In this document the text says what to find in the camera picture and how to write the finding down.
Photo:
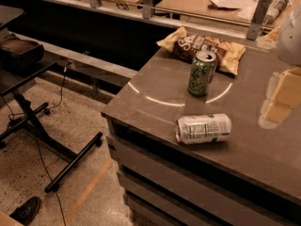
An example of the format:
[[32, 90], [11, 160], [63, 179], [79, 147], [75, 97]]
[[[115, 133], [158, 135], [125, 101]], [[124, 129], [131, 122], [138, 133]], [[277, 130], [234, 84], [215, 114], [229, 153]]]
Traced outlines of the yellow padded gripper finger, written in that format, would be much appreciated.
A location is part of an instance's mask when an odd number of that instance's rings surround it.
[[273, 73], [265, 96], [259, 125], [264, 129], [274, 129], [301, 103], [301, 68], [295, 67], [282, 73]]

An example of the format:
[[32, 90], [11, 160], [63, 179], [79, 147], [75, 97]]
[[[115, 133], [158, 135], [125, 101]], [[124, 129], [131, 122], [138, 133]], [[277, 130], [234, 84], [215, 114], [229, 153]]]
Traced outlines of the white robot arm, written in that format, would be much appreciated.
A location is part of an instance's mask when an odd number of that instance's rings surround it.
[[277, 56], [291, 68], [273, 73], [261, 107], [259, 125], [274, 129], [301, 103], [301, 5], [281, 25], [277, 36]]

